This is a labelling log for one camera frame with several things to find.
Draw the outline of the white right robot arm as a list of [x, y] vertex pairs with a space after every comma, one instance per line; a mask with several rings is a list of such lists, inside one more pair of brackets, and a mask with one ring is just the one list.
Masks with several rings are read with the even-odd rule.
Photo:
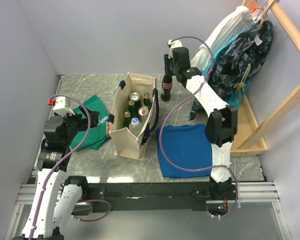
[[212, 169], [209, 180], [209, 194], [221, 199], [234, 191], [231, 176], [230, 155], [234, 137], [238, 131], [238, 110], [228, 105], [210, 87], [202, 72], [191, 67], [189, 50], [186, 47], [171, 47], [164, 56], [165, 72], [175, 76], [185, 89], [194, 94], [207, 113], [205, 136], [211, 144]]

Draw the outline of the dark cola glass bottle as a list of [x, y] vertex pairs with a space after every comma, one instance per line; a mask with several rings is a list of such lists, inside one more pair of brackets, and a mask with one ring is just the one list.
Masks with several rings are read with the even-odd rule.
[[171, 89], [173, 87], [173, 77], [167, 74], [164, 74], [162, 78], [162, 92], [160, 98], [164, 102], [168, 102], [171, 99]]

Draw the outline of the clear water bottle blue cap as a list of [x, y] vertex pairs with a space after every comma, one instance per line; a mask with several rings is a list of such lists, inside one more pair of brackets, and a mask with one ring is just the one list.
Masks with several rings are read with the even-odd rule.
[[128, 129], [135, 137], [139, 136], [142, 128], [143, 124], [139, 121], [137, 117], [131, 119]]

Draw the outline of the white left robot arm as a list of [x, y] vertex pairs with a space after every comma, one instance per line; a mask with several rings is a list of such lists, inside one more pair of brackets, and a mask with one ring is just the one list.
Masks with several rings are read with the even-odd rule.
[[99, 111], [54, 113], [44, 123], [38, 156], [37, 185], [32, 207], [18, 240], [62, 240], [75, 205], [92, 199], [85, 176], [64, 179], [71, 156], [70, 145], [78, 132], [98, 126]]

